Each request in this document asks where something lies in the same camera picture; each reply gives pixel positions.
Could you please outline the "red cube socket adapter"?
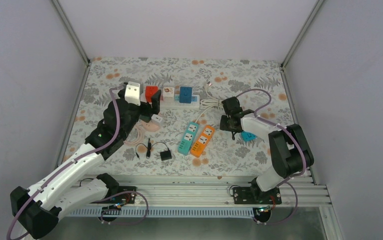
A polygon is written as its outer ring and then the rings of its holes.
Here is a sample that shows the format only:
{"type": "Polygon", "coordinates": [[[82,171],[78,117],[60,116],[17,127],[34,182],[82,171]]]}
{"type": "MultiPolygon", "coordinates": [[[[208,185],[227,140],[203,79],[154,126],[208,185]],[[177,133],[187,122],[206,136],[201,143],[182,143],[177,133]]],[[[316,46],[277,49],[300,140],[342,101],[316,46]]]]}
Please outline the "red cube socket adapter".
{"type": "Polygon", "coordinates": [[[145,87],[145,99],[148,103],[152,102],[152,96],[159,90],[158,86],[147,85],[145,87]]]}

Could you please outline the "white cube socket adapter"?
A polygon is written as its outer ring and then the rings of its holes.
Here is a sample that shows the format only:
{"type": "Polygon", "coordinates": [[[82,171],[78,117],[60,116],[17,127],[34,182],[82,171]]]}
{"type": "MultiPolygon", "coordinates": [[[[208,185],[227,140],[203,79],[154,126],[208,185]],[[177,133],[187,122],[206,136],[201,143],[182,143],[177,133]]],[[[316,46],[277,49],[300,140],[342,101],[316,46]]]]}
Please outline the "white cube socket adapter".
{"type": "Polygon", "coordinates": [[[162,88],[162,100],[165,103],[172,103],[175,101],[175,88],[171,86],[164,86],[162,88]]]}

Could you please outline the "blue cube socket adapter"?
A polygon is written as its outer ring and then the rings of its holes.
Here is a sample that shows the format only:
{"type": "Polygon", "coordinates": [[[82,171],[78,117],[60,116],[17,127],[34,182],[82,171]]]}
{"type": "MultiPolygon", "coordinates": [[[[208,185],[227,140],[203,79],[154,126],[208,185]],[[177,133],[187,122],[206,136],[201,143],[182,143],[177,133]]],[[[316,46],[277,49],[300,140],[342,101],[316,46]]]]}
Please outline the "blue cube socket adapter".
{"type": "Polygon", "coordinates": [[[179,92],[179,102],[182,104],[190,104],[192,102],[193,88],[189,86],[181,86],[179,92]]]}

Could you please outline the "orange power strip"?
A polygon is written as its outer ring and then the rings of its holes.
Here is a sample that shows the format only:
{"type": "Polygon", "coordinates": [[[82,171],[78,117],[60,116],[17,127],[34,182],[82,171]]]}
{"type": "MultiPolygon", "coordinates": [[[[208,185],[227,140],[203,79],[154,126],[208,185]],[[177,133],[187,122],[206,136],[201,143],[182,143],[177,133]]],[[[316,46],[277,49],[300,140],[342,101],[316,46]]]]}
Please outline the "orange power strip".
{"type": "Polygon", "coordinates": [[[211,125],[206,125],[200,133],[199,137],[196,139],[194,145],[191,147],[190,154],[196,158],[199,158],[203,154],[203,151],[209,144],[214,133],[215,128],[211,125]]]}

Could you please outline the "teal power strip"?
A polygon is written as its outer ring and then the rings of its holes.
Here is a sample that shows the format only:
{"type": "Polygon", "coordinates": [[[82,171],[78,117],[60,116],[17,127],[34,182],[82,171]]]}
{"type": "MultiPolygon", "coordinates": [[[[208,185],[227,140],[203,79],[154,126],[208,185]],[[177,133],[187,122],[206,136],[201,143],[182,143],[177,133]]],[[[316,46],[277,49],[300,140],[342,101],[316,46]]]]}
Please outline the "teal power strip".
{"type": "Polygon", "coordinates": [[[194,142],[194,139],[196,137],[196,134],[199,129],[199,124],[196,122],[191,121],[186,128],[186,131],[179,143],[179,146],[177,148],[178,152],[182,155],[188,155],[189,151],[191,149],[191,146],[194,142]]]}

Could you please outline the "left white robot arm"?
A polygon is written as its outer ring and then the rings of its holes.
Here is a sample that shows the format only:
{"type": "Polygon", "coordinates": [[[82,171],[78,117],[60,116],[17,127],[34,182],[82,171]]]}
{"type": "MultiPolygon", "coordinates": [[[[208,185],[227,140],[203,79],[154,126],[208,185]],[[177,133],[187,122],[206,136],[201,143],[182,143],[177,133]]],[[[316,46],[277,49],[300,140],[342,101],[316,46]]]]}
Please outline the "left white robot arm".
{"type": "Polygon", "coordinates": [[[118,198],[119,185],[107,173],[74,190],[69,188],[122,147],[140,118],[150,120],[159,113],[162,91],[157,90],[151,102],[142,102],[140,91],[132,87],[113,92],[111,88],[112,101],[102,120],[68,160],[41,181],[28,188],[18,186],[10,193],[13,222],[20,223],[34,238],[45,236],[62,218],[84,205],[111,203],[118,198]]]}

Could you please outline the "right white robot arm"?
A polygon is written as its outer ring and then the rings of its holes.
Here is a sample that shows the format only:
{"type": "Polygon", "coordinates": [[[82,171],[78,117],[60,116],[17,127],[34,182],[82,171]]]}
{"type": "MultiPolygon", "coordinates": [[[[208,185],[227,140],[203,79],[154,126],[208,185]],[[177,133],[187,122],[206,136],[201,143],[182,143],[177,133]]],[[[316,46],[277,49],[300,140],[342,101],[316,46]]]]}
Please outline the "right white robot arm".
{"type": "Polygon", "coordinates": [[[298,124],[282,126],[257,115],[253,110],[242,109],[237,97],[221,102],[225,114],[219,128],[232,135],[247,132],[259,138],[267,135],[271,167],[252,180],[251,199],[262,204],[270,196],[270,190],[289,179],[303,175],[314,164],[314,156],[302,127],[298,124]]]}

